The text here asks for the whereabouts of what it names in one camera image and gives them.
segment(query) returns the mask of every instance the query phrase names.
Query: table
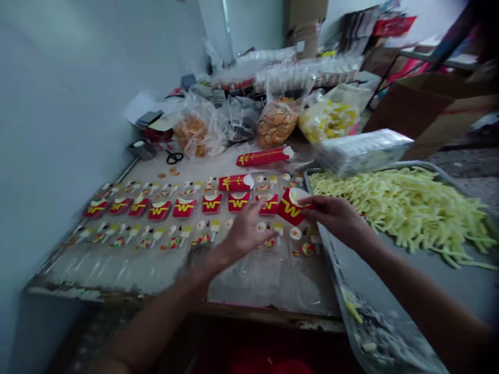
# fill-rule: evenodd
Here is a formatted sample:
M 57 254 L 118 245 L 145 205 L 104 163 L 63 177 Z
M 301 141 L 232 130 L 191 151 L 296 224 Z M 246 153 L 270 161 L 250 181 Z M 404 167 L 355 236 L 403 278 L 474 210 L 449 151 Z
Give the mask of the table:
M 151 161 L 144 162 L 136 159 L 115 181 L 115 184 L 124 183 L 127 180 L 140 180 L 142 182 L 159 181 L 161 183 L 168 182 L 180 184 L 186 180 L 196 181 L 206 179 L 208 176 L 247 173 L 248 169 L 237 167 L 235 165 L 235 160 L 240 154 L 257 150 L 256 146 L 243 144 L 241 146 L 229 148 L 224 154 L 216 158 L 215 161 L 184 160 L 176 165 L 177 171 L 180 172 L 180 175 L 177 177 L 170 176 L 169 169 L 171 165 L 166 164 L 166 154 L 159 153 L 158 156 Z M 269 170 L 261 170 L 261 172 L 265 173 L 269 172 Z M 166 174 L 167 177 L 165 179 L 158 179 L 158 175 L 161 173 Z M 151 287 L 149 283 L 141 278 L 143 277 L 144 279 L 147 278 L 150 280 L 150 269 L 160 269 L 156 265 L 153 265 L 162 263 L 161 261 L 163 261 L 160 258 L 163 253 L 161 253 L 157 247 L 155 249 L 150 248 L 148 254 L 141 258 L 134 258 L 134 254 L 129 256 L 117 255 L 119 249 L 111 248 L 110 251 L 114 250 L 114 252 L 109 252 L 111 255 L 102 255 L 101 257 L 98 257 L 97 260 L 94 259 L 94 262 L 89 262 L 93 265 L 89 267 L 88 271 L 93 271 L 96 274 L 96 276 L 92 277 L 93 281 L 90 283 L 86 280 L 82 281 L 79 278 L 72 278 L 71 274 L 74 272 L 66 271 L 66 269 L 72 266 L 72 270 L 74 270 L 75 266 L 80 266 L 80 263 L 85 264 L 85 259 L 87 257 L 91 258 L 91 256 L 100 255 L 93 255 L 92 250 L 87 249 L 81 251 L 80 254 L 75 255 L 71 252 L 71 247 L 63 245 L 63 243 L 68 241 L 70 236 L 72 236 L 72 232 L 68 233 L 68 235 L 61 240 L 49 260 L 31 279 L 26 287 L 27 292 L 41 293 L 56 297 L 78 298 L 86 301 L 134 304 L 140 306 L 148 299 L 153 298 L 160 291 Z M 290 266 L 289 263 L 294 261 L 294 259 L 290 252 L 288 252 L 287 255 L 289 258 L 281 258 L 281 261 L 285 266 Z M 141 269 L 143 269 L 143 272 L 137 273 L 138 278 L 134 280 L 132 286 L 128 285 L 127 287 L 123 287 L 122 284 L 116 281 L 116 277 L 114 276 L 116 273 L 113 273 L 111 263 L 115 261 L 118 256 L 122 256 L 120 261 L 141 261 Z M 259 292 L 248 292 L 248 288 L 232 289 L 231 292 L 228 292 L 223 288 L 216 288 L 213 286 L 217 280 L 215 279 L 210 287 L 208 302 L 204 308 L 202 308 L 202 313 L 251 319 L 286 327 L 343 332 L 344 325 L 341 319 L 336 295 L 334 294 L 331 285 L 331 278 L 326 261 L 323 261 L 323 263 L 318 261 L 316 264 L 319 268 L 318 271 L 320 271 L 317 275 L 320 285 L 316 286 L 320 292 L 320 300 L 322 303 L 320 308 L 314 308 L 313 306 L 311 306 L 311 308 L 304 308 L 303 305 L 300 306 L 299 303 L 295 302 L 293 297 L 290 299 L 282 298 L 282 291 L 279 290 L 282 287 L 277 287 L 277 291 L 273 288 L 274 292 L 277 292 L 273 296 L 267 295 L 265 291 L 262 291 L 265 287 L 269 286 L 265 283 L 265 280 L 261 282 L 262 289 Z M 286 270 L 281 271 L 280 274 L 280 285 L 293 283 L 292 269 L 289 270 L 286 268 Z M 164 283 L 166 285 L 171 284 L 175 279 L 173 275 L 169 275 L 167 278 L 168 281 Z

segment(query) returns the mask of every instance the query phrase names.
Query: miniature food charm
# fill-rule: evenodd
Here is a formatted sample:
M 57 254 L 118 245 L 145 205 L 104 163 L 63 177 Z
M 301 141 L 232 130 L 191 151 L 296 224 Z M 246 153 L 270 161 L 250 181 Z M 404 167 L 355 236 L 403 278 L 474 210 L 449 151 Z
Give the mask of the miniature food charm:
M 290 237 L 294 240 L 300 240 L 301 239 L 301 230 L 297 227 L 292 227 L 290 229 Z
M 270 238 L 270 239 L 268 239 L 268 240 L 264 241 L 264 246 L 265 246 L 265 248 L 271 249 L 271 248 L 273 248 L 273 247 L 274 247 L 274 245 L 275 245 L 275 240 L 274 240 L 274 238 Z
M 179 244 L 180 244 L 180 239 L 177 237 L 173 237 L 168 241 L 168 248 L 175 249 L 178 247 Z
M 303 245 L 301 246 L 301 251 L 307 257 L 313 256 L 316 252 L 313 248 L 313 245 L 311 245 L 310 243 L 303 243 Z
M 258 232 L 263 232 L 263 231 L 265 231 L 265 227 L 266 227 L 265 223 L 263 223 L 263 222 L 258 222 L 258 223 L 256 224 L 256 231 L 258 231 Z

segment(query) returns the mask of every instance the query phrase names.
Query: red fries box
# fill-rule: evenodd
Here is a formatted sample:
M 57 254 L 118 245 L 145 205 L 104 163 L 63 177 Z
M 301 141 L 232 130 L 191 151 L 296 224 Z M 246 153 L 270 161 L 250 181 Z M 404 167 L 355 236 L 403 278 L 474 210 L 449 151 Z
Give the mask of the red fries box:
M 175 218 L 188 218 L 196 209 L 196 200 L 184 200 L 179 197 L 175 201 L 172 216 Z
M 83 213 L 83 217 L 92 219 L 100 218 L 106 211 L 108 205 L 109 201 L 107 201 L 106 199 L 91 201 L 90 204 L 88 204 L 85 213 Z
M 309 193 L 299 188 L 288 188 L 282 196 L 281 202 L 277 207 L 277 214 L 288 221 L 293 226 L 298 226 L 305 216 L 301 214 L 304 209 L 314 209 L 315 204 L 306 206 L 298 205 L 297 201 L 311 196 Z
M 250 174 L 221 177 L 218 180 L 218 189 L 220 191 L 248 191 L 254 185 L 255 181 Z
M 132 199 L 130 197 L 116 198 L 111 205 L 111 209 L 109 209 L 109 214 L 120 216 L 128 210 L 131 203 Z
M 250 201 L 250 197 L 249 192 L 229 193 L 229 212 L 235 213 L 243 210 L 248 201 Z
M 279 205 L 278 194 L 268 194 L 268 195 L 256 196 L 257 200 L 260 200 L 261 198 L 265 199 L 266 203 L 260 209 L 259 214 L 261 216 L 277 214 L 277 206 Z
M 268 151 L 245 153 L 238 157 L 237 166 L 257 166 L 272 164 L 277 161 L 285 161 L 293 158 L 294 152 L 290 146 L 275 148 Z
M 222 194 L 204 195 L 203 196 L 203 213 L 217 214 L 220 212 L 222 205 Z
M 151 221 L 164 221 L 170 212 L 171 202 L 158 202 L 152 203 L 149 209 L 149 220 Z

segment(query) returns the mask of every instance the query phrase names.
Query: finger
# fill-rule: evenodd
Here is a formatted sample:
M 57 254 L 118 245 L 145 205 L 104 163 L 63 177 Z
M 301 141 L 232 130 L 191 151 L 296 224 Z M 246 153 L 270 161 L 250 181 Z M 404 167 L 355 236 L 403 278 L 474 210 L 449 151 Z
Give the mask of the finger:
M 241 210 L 241 213 L 246 213 L 246 212 L 250 211 L 250 210 L 251 210 L 251 207 L 252 207 L 253 205 L 255 205 L 255 204 L 256 204 L 256 202 L 252 202 L 252 201 L 248 202 L 248 203 L 244 206 L 244 208 Z
M 266 201 L 265 199 L 260 199 L 256 202 L 256 204 L 254 204 L 249 210 L 251 212 L 251 214 L 258 214 L 258 212 L 260 212 L 260 209 L 263 208 L 263 206 L 265 205 Z
M 301 211 L 301 214 L 305 216 L 308 221 L 325 223 L 327 220 L 332 220 L 333 217 L 328 216 L 324 213 L 319 212 L 315 209 L 305 209 Z
M 329 201 L 331 201 L 331 197 L 329 196 L 309 196 L 305 197 L 298 201 L 300 205 L 309 205 L 312 203 L 316 203 L 319 205 L 326 205 Z

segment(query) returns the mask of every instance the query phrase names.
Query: red fries box charm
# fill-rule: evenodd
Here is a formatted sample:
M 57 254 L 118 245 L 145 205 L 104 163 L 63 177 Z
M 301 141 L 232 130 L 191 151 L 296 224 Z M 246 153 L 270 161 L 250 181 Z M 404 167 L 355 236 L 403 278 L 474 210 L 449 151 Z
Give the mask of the red fries box charm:
M 152 203 L 151 209 L 149 209 L 149 220 L 150 221 L 164 221 L 168 217 L 171 202 L 158 202 Z
M 203 196 L 203 213 L 217 214 L 220 212 L 222 205 L 222 194 L 204 195 Z
M 188 218 L 196 208 L 196 200 L 184 200 L 179 197 L 175 201 L 172 216 L 175 218 Z
M 255 181 L 250 174 L 221 177 L 218 180 L 218 189 L 220 191 L 248 191 L 254 185 Z
M 279 196 L 277 194 L 260 195 L 256 197 L 257 200 L 264 199 L 265 205 L 260 209 L 261 216 L 274 215 L 277 213 L 277 206 L 279 204 Z
M 102 199 L 99 201 L 91 201 L 88 205 L 85 213 L 83 213 L 83 217 L 85 218 L 100 218 L 106 211 L 109 202 L 106 199 Z
M 298 205 L 299 200 L 309 196 L 311 196 L 309 193 L 298 188 L 286 189 L 277 207 L 277 214 L 293 226 L 298 226 L 305 219 L 301 211 L 304 209 L 314 209 L 316 206 L 315 204 L 306 206 Z
M 257 166 L 285 161 L 293 158 L 294 152 L 290 146 L 275 148 L 268 151 L 246 153 L 238 157 L 237 166 Z

